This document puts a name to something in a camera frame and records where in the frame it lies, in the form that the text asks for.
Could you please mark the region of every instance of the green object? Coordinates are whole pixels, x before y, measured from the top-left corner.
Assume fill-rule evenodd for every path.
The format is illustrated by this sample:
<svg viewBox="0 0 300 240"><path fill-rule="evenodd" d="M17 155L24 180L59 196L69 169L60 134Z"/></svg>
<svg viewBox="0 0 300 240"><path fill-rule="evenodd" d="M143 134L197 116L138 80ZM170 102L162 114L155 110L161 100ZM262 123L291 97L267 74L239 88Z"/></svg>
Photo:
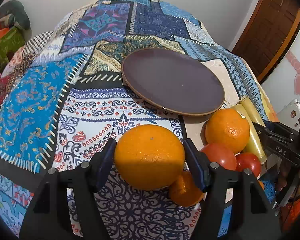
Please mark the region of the green object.
<svg viewBox="0 0 300 240"><path fill-rule="evenodd" d="M9 63L7 53L15 53L25 44L22 34L16 27L12 27L9 32L0 39L0 73Z"/></svg>

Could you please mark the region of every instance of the screw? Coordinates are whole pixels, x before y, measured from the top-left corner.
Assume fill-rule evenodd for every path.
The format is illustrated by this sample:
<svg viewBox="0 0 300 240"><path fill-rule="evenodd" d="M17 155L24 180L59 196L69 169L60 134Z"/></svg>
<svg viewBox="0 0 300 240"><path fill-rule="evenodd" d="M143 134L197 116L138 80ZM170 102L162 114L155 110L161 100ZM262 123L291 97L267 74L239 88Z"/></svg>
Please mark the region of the screw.
<svg viewBox="0 0 300 240"><path fill-rule="evenodd" d="M53 173L55 173L56 172L56 168L50 168L50 169L48 169L48 173L50 174L50 175L52 175Z"/></svg>
<svg viewBox="0 0 300 240"><path fill-rule="evenodd" d="M217 168L219 168L219 164L215 163L215 162L212 162L212 163L210 163L210 167L213 168L213 169L217 169Z"/></svg>
<svg viewBox="0 0 300 240"><path fill-rule="evenodd" d="M89 165L90 165L90 164L89 164L88 162L83 162L83 163L80 164L80 166L81 166L82 168L88 168Z"/></svg>
<svg viewBox="0 0 300 240"><path fill-rule="evenodd" d="M252 171L249 168L245 168L243 171L245 174L248 174L248 175L252 174Z"/></svg>

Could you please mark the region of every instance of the red paisley pattern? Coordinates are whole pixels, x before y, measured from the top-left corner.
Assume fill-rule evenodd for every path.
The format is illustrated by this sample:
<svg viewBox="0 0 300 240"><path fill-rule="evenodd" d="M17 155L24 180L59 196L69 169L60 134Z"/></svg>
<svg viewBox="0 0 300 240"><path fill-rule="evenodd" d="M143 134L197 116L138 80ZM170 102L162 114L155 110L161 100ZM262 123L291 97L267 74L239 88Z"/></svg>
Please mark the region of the red paisley pattern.
<svg viewBox="0 0 300 240"><path fill-rule="evenodd" d="M57 154L54 155L54 161L56 163L60 163L62 161L62 157L63 157L63 152L60 151Z"/></svg>
<svg viewBox="0 0 300 240"><path fill-rule="evenodd" d="M72 137L74 142L82 142L86 138L86 134L82 131L79 131L76 135Z"/></svg>

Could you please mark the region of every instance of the pink wall decal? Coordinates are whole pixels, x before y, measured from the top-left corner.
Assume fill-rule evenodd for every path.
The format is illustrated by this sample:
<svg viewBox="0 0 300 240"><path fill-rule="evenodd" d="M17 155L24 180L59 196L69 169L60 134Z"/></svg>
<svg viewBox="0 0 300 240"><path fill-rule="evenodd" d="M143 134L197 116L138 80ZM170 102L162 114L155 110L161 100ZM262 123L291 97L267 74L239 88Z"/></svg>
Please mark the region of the pink wall decal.
<svg viewBox="0 0 300 240"><path fill-rule="evenodd" d="M300 95L300 62L291 51L288 51L285 57L297 72L294 78L294 93Z"/></svg>

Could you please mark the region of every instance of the houndstooth fabric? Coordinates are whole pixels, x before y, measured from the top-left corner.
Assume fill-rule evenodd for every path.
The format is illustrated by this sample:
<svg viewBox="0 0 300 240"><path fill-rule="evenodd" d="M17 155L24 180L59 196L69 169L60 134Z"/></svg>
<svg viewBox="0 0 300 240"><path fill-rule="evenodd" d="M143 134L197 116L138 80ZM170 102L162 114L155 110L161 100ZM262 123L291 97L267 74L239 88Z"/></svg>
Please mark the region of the houndstooth fabric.
<svg viewBox="0 0 300 240"><path fill-rule="evenodd" d="M53 32L44 32L31 38L25 45L23 55L29 55L41 50L47 44L52 34Z"/></svg>

